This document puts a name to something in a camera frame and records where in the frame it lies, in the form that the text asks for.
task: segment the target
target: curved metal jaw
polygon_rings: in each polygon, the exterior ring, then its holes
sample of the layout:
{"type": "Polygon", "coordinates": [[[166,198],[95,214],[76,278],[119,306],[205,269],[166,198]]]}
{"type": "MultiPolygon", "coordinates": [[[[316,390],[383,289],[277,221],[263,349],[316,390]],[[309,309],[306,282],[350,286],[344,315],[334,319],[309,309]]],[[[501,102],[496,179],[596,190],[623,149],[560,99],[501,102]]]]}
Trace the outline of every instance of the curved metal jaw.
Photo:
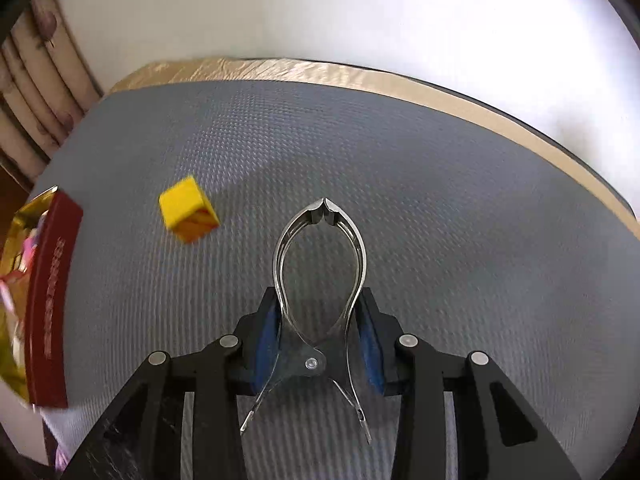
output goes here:
{"type": "Polygon", "coordinates": [[[276,289],[282,322],[278,356],[271,376],[246,416],[240,432],[244,433],[248,423],[264,397],[282,381],[294,376],[325,376],[330,378],[338,387],[344,398],[356,410],[360,425],[365,431],[367,442],[371,443],[369,425],[358,400],[349,363],[348,334],[353,314],[353,307],[362,290],[367,273],[367,254],[364,249],[362,236],[356,225],[347,214],[329,199],[321,198],[305,207],[295,215],[284,228],[273,253],[273,283],[276,289]],[[294,317],[289,309],[289,301],[284,290],[282,271],[284,257],[289,250],[293,238],[308,225],[317,224],[324,220],[337,227],[347,237],[356,258],[356,277],[349,294],[349,299],[335,324],[326,335],[317,342],[312,342],[296,326],[294,317]]]}

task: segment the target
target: gray textured mat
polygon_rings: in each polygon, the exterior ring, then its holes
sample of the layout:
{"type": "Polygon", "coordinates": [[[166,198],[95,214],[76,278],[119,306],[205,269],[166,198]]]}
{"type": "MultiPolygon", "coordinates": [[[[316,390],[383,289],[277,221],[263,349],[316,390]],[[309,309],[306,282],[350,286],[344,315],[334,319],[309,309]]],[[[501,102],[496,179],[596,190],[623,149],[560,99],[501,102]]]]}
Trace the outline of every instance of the gray textured mat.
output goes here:
{"type": "MultiPolygon", "coordinates": [[[[84,208],[65,307],[73,407],[47,415],[71,451],[149,352],[199,350],[257,308],[281,229],[321,196],[358,225],[381,309],[441,351],[489,352],[585,480],[626,440],[640,389],[640,244],[587,190],[493,132],[365,92],[180,84],[106,98],[34,192],[53,184],[84,208]],[[190,173],[222,226],[184,246],[165,232],[158,195],[190,173]]],[[[340,307],[345,254],[329,228],[290,255],[306,326],[340,307]]],[[[398,402],[360,389],[369,448],[337,390],[295,386],[243,439],[251,478],[389,477],[398,402]]]]}

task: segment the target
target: yellow block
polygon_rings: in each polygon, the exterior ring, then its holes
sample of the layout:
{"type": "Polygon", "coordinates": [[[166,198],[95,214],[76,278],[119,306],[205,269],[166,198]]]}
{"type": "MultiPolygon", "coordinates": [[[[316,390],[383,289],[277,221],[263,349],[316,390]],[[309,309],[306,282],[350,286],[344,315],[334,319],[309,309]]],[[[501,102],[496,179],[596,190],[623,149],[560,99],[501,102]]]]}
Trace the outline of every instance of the yellow block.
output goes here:
{"type": "Polygon", "coordinates": [[[220,225],[209,199],[191,175],[162,193],[159,202],[164,225],[185,243],[220,225]]]}

